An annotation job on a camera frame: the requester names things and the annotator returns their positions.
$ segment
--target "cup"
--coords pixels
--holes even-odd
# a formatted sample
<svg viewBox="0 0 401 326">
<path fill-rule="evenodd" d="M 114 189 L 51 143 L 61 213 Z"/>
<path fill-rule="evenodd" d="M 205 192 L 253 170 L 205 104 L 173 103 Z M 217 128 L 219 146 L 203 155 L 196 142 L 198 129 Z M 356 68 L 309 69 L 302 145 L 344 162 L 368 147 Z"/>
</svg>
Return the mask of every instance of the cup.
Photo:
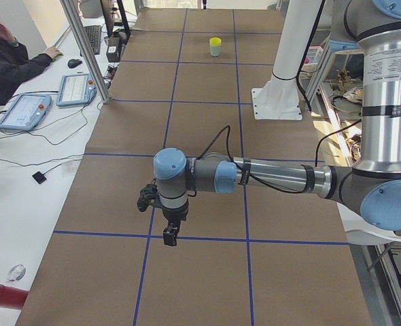
<svg viewBox="0 0 401 326">
<path fill-rule="evenodd" d="M 0 284 L 0 307 L 21 310 L 28 291 Z"/>
<path fill-rule="evenodd" d="M 212 56 L 219 56 L 222 49 L 222 40 L 219 37 L 209 39 L 209 52 Z"/>
</svg>

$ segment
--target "keyboard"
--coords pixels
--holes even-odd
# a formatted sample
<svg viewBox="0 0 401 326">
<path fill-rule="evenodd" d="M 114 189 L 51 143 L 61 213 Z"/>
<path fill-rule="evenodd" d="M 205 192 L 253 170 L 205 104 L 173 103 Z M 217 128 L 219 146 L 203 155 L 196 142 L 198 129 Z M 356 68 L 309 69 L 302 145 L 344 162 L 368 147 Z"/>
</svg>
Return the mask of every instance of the keyboard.
<svg viewBox="0 0 401 326">
<path fill-rule="evenodd" d="M 101 49 L 101 25 L 85 26 L 84 31 L 86 32 L 90 46 L 94 54 L 99 54 Z"/>
</svg>

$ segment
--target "black mouse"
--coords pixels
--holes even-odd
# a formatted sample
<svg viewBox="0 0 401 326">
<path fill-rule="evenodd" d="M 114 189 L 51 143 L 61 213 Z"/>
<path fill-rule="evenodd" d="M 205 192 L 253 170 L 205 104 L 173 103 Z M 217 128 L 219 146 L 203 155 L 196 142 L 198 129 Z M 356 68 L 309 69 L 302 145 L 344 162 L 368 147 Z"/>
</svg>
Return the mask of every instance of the black mouse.
<svg viewBox="0 0 401 326">
<path fill-rule="evenodd" d="M 75 68 L 76 66 L 79 66 L 83 62 L 80 59 L 71 59 L 67 62 L 67 66 L 71 69 Z"/>
</svg>

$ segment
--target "blue joint cap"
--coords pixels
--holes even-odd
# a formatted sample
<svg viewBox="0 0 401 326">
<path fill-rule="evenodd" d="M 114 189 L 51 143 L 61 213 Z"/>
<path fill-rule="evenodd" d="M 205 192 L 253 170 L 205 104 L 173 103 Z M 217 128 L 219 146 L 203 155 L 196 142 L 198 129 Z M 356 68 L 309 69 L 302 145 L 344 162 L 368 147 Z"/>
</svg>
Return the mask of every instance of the blue joint cap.
<svg viewBox="0 0 401 326">
<path fill-rule="evenodd" d="M 172 179 L 186 167 L 186 156 L 176 148 L 165 148 L 154 157 L 154 175 L 160 180 Z"/>
<path fill-rule="evenodd" d="M 360 215 L 380 229 L 401 230 L 401 180 L 375 187 L 362 201 Z"/>
<path fill-rule="evenodd" d="M 372 2 L 385 15 L 401 19 L 401 0 L 372 0 Z"/>
<path fill-rule="evenodd" d="M 215 170 L 214 188 L 219 194 L 230 194 L 237 184 L 237 167 L 232 162 L 221 161 Z"/>
<path fill-rule="evenodd" d="M 329 42 L 330 42 L 331 52 L 350 51 L 359 49 L 358 44 L 355 42 L 335 41 L 333 39 L 329 40 Z"/>
</svg>

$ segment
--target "hand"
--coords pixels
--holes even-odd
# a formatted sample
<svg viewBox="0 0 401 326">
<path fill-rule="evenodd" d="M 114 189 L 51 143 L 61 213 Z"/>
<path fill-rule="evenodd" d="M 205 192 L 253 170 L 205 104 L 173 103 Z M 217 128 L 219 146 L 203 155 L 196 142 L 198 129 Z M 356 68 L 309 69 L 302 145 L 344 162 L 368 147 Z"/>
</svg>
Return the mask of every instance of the hand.
<svg viewBox="0 0 401 326">
<path fill-rule="evenodd" d="M 60 56 L 62 54 L 62 52 L 55 46 L 46 49 L 44 53 L 50 56 L 51 59 L 54 59 L 56 56 Z"/>
<path fill-rule="evenodd" d="M 12 32 L 0 23 L 0 38 L 6 40 L 9 44 L 15 41 L 15 37 L 13 36 Z"/>
</svg>

